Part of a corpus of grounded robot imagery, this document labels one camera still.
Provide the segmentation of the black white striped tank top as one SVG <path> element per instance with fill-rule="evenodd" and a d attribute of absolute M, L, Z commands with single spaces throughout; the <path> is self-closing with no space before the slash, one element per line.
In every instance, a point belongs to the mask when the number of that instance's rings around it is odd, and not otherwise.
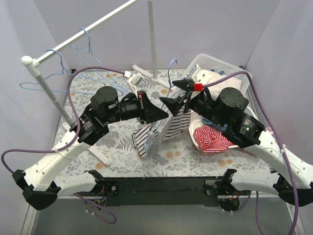
<path fill-rule="evenodd" d="M 142 158 L 155 155 L 165 141 L 189 128 L 191 111 L 184 113 L 184 108 L 181 108 L 178 115 L 173 116 L 168 108 L 163 107 L 163 110 L 168 112 L 168 118 L 148 124 L 132 133 L 132 145 Z"/>

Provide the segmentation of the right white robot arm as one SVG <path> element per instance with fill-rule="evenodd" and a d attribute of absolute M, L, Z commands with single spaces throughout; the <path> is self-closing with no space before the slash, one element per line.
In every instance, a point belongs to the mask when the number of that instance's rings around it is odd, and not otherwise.
<path fill-rule="evenodd" d="M 209 89 L 194 91 L 200 84 L 185 79 L 174 81 L 185 91 L 177 98 L 160 97 L 173 115 L 183 108 L 194 111 L 219 127 L 226 126 L 222 135 L 231 143 L 250 152 L 266 162 L 273 171 L 269 174 L 239 172 L 228 169 L 223 177 L 208 186 L 218 195 L 231 195 L 237 191 L 250 190 L 279 196 L 283 201 L 300 207 L 313 201 L 313 167 L 285 147 L 272 136 L 256 118 L 245 113 L 249 101 L 233 87 L 222 89 L 212 99 Z"/>

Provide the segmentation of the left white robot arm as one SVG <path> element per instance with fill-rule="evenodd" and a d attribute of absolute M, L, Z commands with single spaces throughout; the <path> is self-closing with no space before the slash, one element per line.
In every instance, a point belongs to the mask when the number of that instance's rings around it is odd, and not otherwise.
<path fill-rule="evenodd" d="M 105 180 L 96 170 L 61 179 L 56 177 L 77 156 L 104 137 L 109 132 L 109 124 L 133 118 L 150 124 L 168 116 L 145 92 L 129 93 L 119 101 L 115 88 L 102 87 L 91 97 L 77 125 L 70 128 L 42 159 L 26 170 L 16 170 L 12 177 L 22 189 L 26 202 L 37 210 L 49 207 L 64 195 L 90 192 L 98 196 L 105 189 Z"/>

